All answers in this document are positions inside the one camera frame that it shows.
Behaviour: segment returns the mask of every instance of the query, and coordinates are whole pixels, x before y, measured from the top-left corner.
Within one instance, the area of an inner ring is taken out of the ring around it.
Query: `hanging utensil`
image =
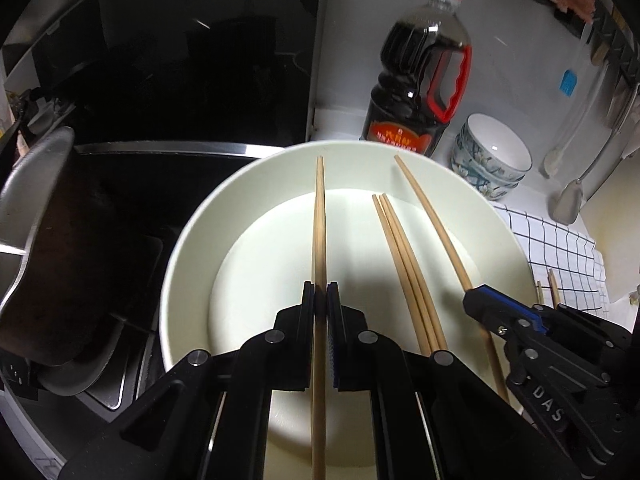
[[[620,11],[615,6],[611,11],[611,17],[613,18],[613,21],[616,22],[616,25],[620,28],[620,30],[624,31],[626,29],[625,19],[622,17],[622,14],[620,14]],[[602,64],[602,62],[607,57],[607,54],[609,53],[609,47],[609,43],[607,43],[607,41],[603,41],[591,56],[591,63],[595,66]]]
[[[611,97],[611,102],[609,104],[609,110],[607,111],[607,117],[605,124],[607,127],[612,128],[614,124],[616,124],[616,120],[620,117],[622,110],[625,108],[626,98],[631,92],[631,86],[626,82],[625,77],[622,73],[618,74],[618,82],[616,83],[616,87],[613,91],[613,95]]]
[[[575,180],[572,180],[567,184],[567,186],[562,191],[556,206],[551,212],[551,218],[558,223],[564,225],[570,225],[575,222],[578,218],[578,213],[580,212],[580,208],[582,206],[582,181],[587,177],[591,170],[596,166],[602,154],[610,145],[611,141],[620,133],[622,129],[622,125],[625,123],[626,118],[631,112],[631,108],[636,101],[636,96],[638,95],[638,88],[640,87],[640,83],[636,83],[631,94],[629,95],[628,102],[625,105],[624,111],[615,126],[613,127],[609,139],[604,143],[602,149],[598,152],[598,155],[593,162],[589,165],[589,167]]]
[[[602,87],[602,82],[607,75],[608,67],[609,63],[607,62],[602,65],[598,77],[591,85],[591,88],[589,89],[588,94],[585,96],[584,101],[579,105],[578,114],[580,116],[580,119],[578,119],[573,131],[571,132],[571,134],[569,134],[569,137],[567,137],[565,142],[559,142],[556,147],[554,147],[545,155],[545,159],[542,161],[542,165],[545,173],[548,174],[548,176],[554,176],[558,172],[560,163],[562,162],[562,157],[564,156],[564,152],[566,151],[569,144],[571,144],[572,140],[574,140],[577,133],[580,131],[580,127],[587,117],[588,111],[591,110],[591,107],[596,101],[596,97],[600,93],[600,88]]]

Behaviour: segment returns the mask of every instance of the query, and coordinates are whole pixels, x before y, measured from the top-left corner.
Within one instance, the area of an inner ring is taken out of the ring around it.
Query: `pot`
[[[0,192],[0,347],[49,366],[76,357],[136,281],[138,240],[73,143],[71,128],[44,136]]]

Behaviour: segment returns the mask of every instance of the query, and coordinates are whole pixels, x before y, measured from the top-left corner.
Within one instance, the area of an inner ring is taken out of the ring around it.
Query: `spatula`
[[[633,90],[630,92],[625,108],[616,121],[616,124],[613,126],[609,139],[607,139],[607,142],[604,143],[604,146],[598,152],[596,158],[593,159],[593,162],[584,171],[584,173],[581,174],[580,177],[569,182],[569,184],[567,184],[566,187],[562,190],[560,198],[558,199],[558,202],[556,202],[556,206],[551,212],[551,218],[556,222],[564,225],[570,225],[574,223],[578,218],[578,213],[580,212],[580,208],[582,206],[582,181],[585,179],[585,177],[587,177],[588,174],[591,173],[591,170],[596,166],[596,164],[602,157],[602,154],[610,145],[611,141],[620,133],[622,125],[625,123],[626,118],[628,117],[629,112],[634,105],[636,96],[638,95],[639,87],[640,83],[636,83]]]

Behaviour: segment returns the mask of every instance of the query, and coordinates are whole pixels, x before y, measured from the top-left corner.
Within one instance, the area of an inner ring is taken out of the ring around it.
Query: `bottle label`
[[[402,124],[372,121],[369,125],[367,140],[376,140],[391,144],[397,148],[404,148],[411,152],[424,154],[431,143],[433,137],[430,134],[419,136],[413,130],[402,126]]]

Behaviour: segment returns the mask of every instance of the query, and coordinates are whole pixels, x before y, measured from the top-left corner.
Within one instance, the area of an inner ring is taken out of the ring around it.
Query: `white wall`
[[[328,0],[317,106],[349,108],[362,116],[381,69],[379,52],[386,34],[399,16],[424,1]],[[489,113],[520,135],[537,169],[555,145],[565,114],[588,90],[597,68],[591,66],[585,52],[575,63],[574,68],[581,70],[574,94],[568,98],[559,91],[562,74],[574,65],[580,41],[554,19],[551,8],[532,0],[462,0],[458,15],[472,38],[474,58],[464,99],[448,134],[454,136],[470,113]],[[610,71],[603,85],[609,92],[614,76]],[[557,182],[545,183],[539,175],[532,175],[526,181],[530,186],[559,189],[589,165],[609,135],[603,124],[609,103],[606,94],[601,92],[579,137],[566,152]],[[617,145],[585,181],[587,196],[615,167],[630,130],[628,126],[624,129]]]
[[[640,283],[640,155],[626,158],[580,214],[607,269],[612,302]]]

